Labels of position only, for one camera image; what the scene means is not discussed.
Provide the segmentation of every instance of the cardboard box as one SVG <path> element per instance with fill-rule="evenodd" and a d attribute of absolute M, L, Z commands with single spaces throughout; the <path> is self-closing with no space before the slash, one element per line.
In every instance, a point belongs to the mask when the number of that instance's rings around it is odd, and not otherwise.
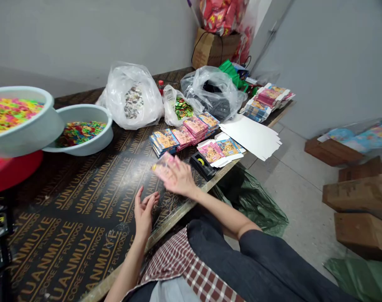
<path fill-rule="evenodd" d="M 220 37 L 198 28 L 191 59 L 192 67 L 195 69 L 205 65 L 219 67 L 224 61 L 232 58 L 239 41 L 238 33 Z"/>
<path fill-rule="evenodd" d="M 365 259 L 382 261 L 382 221 L 371 214 L 335 213 L 337 240 Z"/>
<path fill-rule="evenodd" d="M 349 162 L 358 161 L 363 158 L 363 154 L 353 150 L 333 139 L 320 142 L 318 136 L 306 141 L 305 152 L 335 167 Z"/>
<path fill-rule="evenodd" d="M 382 174 L 382 161 L 380 156 L 377 156 L 364 164 L 339 170 L 338 182 L 372 177 L 379 174 Z"/>
<path fill-rule="evenodd" d="M 322 202 L 337 212 L 364 211 L 382 219 L 382 174 L 325 185 Z"/>

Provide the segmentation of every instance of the person's right hand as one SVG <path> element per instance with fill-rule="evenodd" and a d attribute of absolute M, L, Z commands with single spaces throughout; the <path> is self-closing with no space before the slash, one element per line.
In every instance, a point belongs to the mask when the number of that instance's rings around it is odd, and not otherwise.
<path fill-rule="evenodd" d="M 189 197 L 193 191 L 198 189 L 192 177 L 191 166 L 182 162 L 177 155 L 174 157 L 174 161 L 168 163 L 168 166 L 175 175 L 175 180 L 165 182 L 167 190 Z"/>

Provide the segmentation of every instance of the tiled floor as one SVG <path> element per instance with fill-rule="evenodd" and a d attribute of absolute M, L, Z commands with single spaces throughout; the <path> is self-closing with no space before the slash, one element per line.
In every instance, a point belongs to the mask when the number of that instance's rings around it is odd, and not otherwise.
<path fill-rule="evenodd" d="M 305 140 L 281 124 L 282 146 L 267 161 L 248 154 L 241 163 L 272 195 L 289 218 L 283 239 L 315 267 L 335 282 L 323 267 L 331 257 L 344 258 L 347 249 L 335 239 L 334 210 L 321 202 L 322 186 L 337 182 L 338 168 L 330 167 L 304 152 Z M 227 239 L 233 248 L 237 242 Z"/>

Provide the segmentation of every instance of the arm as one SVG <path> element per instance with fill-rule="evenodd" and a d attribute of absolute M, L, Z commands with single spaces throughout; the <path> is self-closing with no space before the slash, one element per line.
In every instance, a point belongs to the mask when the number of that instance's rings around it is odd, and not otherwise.
<path fill-rule="evenodd" d="M 160 195 L 155 192 L 147 196 L 141 203 L 143 186 L 135 196 L 135 239 L 125 257 L 120 272 L 108 292 L 105 302 L 120 302 L 128 291 L 133 289 L 139 278 L 146 243 L 152 231 L 152 209 L 159 201 Z"/>
<path fill-rule="evenodd" d="M 168 165 L 176 176 L 176 181 L 165 182 L 165 187 L 174 193 L 189 197 L 205 207 L 238 240 L 248 230 L 261 231 L 255 223 L 242 213 L 198 188 L 194 183 L 190 165 L 181 162 L 177 156 L 174 162 Z"/>

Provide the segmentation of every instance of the table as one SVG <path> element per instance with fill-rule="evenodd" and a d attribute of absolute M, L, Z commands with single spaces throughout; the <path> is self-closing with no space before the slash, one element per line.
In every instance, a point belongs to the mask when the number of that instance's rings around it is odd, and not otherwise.
<path fill-rule="evenodd" d="M 180 79 L 192 70 L 184 68 L 154 79 L 180 89 Z M 102 91 L 57 98 L 55 108 L 93 104 Z M 272 113 L 267 125 L 273 126 L 291 105 Z M 157 157 L 149 135 L 167 127 L 163 119 L 136 131 L 114 123 L 114 138 L 106 149 L 86 157 L 45 152 L 40 168 L 29 179 L 0 193 L 0 199 L 14 205 L 16 218 L 16 230 L 9 239 L 14 255 L 9 270 L 16 300 L 102 299 L 134 239 L 133 201 L 141 185 L 144 196 L 156 190 L 161 194 L 146 251 L 195 206 L 192 200 L 167 192 L 150 172 Z M 196 151 L 189 147 L 178 154 L 188 161 Z M 194 180 L 208 192 L 236 162 L 209 182 L 193 169 Z"/>

